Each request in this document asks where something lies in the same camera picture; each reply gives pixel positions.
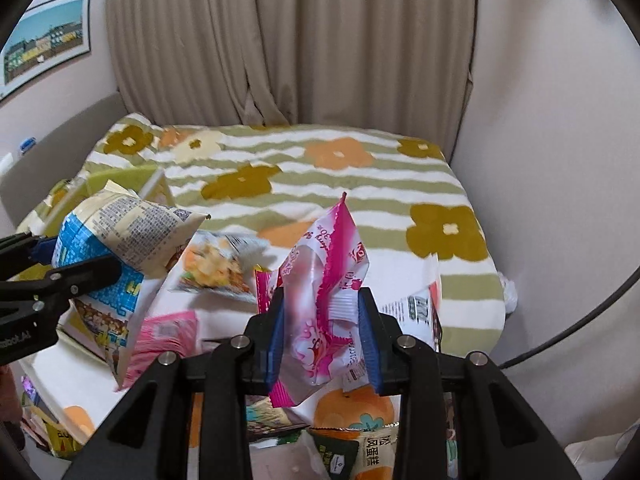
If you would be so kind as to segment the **grey headboard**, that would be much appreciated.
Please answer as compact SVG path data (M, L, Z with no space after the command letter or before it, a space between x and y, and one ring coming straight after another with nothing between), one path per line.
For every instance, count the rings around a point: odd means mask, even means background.
M56 182L78 174L94 146L127 110L119 92L99 100L54 129L1 179L1 203L17 226Z

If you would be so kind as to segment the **pink white snack packet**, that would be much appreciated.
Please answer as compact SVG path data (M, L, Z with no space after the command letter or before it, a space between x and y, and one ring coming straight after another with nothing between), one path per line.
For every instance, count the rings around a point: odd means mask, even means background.
M273 271L255 270L258 311L281 289L269 396L276 408L303 403L362 360L358 294L369 269L346 198L316 220Z

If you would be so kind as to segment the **floral striped quilt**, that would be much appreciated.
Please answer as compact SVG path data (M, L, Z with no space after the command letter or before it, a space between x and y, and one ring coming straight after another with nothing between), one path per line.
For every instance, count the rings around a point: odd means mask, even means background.
M308 226L344 200L370 259L378 304L418 290L439 262L442 348L495 347L503 288L465 190L433 143L372 129L158 126L120 118L81 157L74 178L124 180L160 169L175 203L209 231L253 234L283 259Z

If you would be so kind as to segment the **pink striped snack bag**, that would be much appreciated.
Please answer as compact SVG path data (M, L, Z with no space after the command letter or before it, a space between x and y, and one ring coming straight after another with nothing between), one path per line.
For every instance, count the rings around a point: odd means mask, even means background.
M129 388L163 352L190 358L198 350L198 318L193 311L146 318L134 345L122 389Z

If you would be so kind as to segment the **beige curtain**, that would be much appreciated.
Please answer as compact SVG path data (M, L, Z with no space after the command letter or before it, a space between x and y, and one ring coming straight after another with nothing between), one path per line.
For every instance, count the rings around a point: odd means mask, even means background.
M158 124L380 129L456 146L477 0L106 0L117 88Z

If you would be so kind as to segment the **white corn roll bag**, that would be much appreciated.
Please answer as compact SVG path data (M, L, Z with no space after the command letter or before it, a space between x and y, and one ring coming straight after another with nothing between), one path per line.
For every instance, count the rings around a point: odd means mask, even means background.
M439 322L440 284L434 281L424 289L379 307L381 313L396 318L401 331L416 337L436 352L442 350L442 326Z

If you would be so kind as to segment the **blue white item on headboard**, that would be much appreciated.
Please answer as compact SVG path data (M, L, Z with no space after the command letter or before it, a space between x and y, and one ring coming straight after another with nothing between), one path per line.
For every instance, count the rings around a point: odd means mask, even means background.
M24 140L21 142L20 146L18 147L18 150L20 151L20 154L22 156L24 156L26 153L28 153L35 145L37 144L37 140L31 136L30 138Z

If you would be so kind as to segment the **orange persimmon snack bag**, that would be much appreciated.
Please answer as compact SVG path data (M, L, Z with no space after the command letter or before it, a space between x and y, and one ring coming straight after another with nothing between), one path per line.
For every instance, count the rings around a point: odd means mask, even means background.
M398 427L392 400L369 386L325 393L309 428L332 479L393 477Z

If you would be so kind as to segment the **popcorn picture snack bag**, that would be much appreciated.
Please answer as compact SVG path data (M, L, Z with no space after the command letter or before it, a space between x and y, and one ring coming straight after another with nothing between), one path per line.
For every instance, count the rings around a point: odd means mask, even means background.
M254 304L254 273L269 243L247 234L198 230L167 278L178 292L212 292Z

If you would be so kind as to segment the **framed town picture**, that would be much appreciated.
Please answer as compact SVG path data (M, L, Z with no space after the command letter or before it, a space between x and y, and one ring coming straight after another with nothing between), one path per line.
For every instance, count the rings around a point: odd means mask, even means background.
M2 100L91 52L90 2L49 0L25 11L1 50Z

